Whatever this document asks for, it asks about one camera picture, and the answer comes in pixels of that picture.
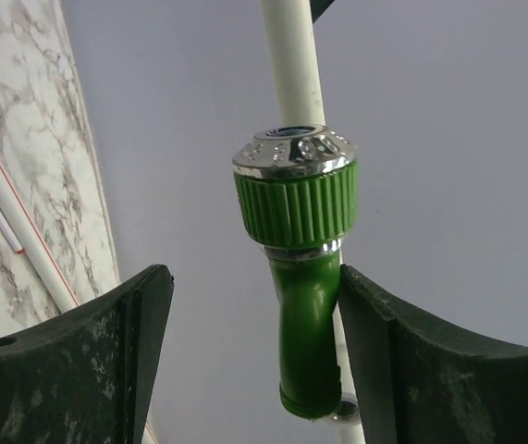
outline white pole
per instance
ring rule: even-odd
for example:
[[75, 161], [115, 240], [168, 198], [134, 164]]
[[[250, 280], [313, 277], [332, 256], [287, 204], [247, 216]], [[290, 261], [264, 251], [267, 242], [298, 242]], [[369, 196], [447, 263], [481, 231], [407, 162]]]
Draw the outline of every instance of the white pole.
[[[324, 125], [325, 112], [309, 0], [261, 0], [261, 6], [282, 124]], [[334, 330], [342, 392], [356, 399], [339, 309], [334, 312]], [[364, 443], [360, 422], [341, 425], [339, 436], [341, 444]]]
[[[60, 312], [64, 313], [77, 307], [79, 305], [77, 298], [70, 289], [48, 246], [43, 241], [42, 235], [33, 223], [33, 219], [19, 198], [17, 190], [11, 183], [1, 162], [0, 210], [5, 215], [6, 222], [15, 233], [17, 241], [23, 246], [25, 254], [30, 259]], [[145, 427], [142, 444], [157, 444], [152, 430], [148, 427]]]

